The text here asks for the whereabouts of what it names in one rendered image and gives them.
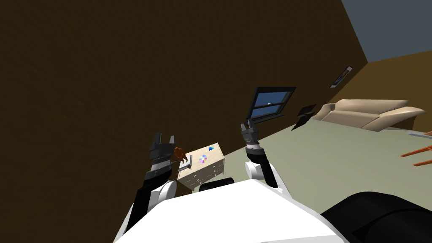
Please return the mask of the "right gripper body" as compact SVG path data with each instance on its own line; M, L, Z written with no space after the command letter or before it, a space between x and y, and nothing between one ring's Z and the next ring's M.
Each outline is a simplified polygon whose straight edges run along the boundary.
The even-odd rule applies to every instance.
M253 129L246 129L245 131L241 132L241 135L247 144L259 143L258 129L256 127Z

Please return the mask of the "brown figurine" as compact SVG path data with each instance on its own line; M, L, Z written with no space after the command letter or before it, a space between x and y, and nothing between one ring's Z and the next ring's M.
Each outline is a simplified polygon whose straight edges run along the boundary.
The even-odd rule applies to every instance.
M176 157L177 161L180 161L181 163L184 163L184 161L188 161L188 158L186 157L186 153L184 150L180 147L176 147L173 152L174 156Z

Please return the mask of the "framed wall picture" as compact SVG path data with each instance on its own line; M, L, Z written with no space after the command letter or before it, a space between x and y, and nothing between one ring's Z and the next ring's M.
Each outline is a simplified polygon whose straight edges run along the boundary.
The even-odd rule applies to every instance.
M338 86L338 84L346 77L346 75L352 70L353 68L351 66L348 66L338 77L337 79L332 83L330 88L335 88Z

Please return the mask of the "beige sofa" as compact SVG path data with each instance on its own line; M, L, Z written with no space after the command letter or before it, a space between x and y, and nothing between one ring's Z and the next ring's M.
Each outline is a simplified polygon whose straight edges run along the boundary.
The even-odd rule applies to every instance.
M311 118L379 132L423 113L423 109L408 106L407 100L341 99L323 105Z

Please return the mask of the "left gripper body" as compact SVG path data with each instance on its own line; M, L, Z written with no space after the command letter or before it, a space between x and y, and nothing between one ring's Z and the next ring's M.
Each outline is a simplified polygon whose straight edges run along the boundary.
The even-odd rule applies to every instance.
M149 148L149 159L154 161L169 160L175 147L175 143L152 143Z

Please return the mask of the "grey angular frame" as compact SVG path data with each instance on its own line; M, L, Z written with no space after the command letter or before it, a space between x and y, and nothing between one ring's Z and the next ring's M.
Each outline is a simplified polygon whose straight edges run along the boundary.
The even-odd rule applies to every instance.
M178 171L191 169L191 167L192 167L192 155L188 155L186 161L180 162Z

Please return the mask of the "black framed window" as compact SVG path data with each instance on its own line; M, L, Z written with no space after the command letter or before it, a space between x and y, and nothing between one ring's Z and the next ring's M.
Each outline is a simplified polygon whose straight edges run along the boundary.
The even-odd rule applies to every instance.
M257 87L246 120L255 124L283 116L282 110L296 87Z

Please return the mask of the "beige chest of drawers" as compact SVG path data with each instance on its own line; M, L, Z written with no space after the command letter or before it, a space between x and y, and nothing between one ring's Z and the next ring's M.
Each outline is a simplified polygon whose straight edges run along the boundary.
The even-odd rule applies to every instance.
M209 151L210 146L214 146L214 150ZM214 143L210 146L186 153L186 157L192 155L192 167L179 171L177 180L190 190L194 190L208 180L224 173L225 158L219 144ZM203 154L207 156L207 160L204 163L199 163L199 157Z

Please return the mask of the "black side table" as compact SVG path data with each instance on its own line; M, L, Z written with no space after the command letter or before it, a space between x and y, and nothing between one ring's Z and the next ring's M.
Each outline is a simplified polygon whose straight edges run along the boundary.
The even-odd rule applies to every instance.
M292 130L299 128L300 126L303 126L306 124L309 119L313 116L313 108L316 106L316 104L309 105L306 107L303 107L300 112L297 115L297 118L299 119L296 124L292 127Z

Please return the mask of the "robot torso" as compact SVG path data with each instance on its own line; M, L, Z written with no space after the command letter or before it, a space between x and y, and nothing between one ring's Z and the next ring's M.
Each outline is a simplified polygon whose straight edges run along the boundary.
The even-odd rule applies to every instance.
M125 219L113 243L349 243L321 214L254 179L175 197L176 183L151 192L150 211Z

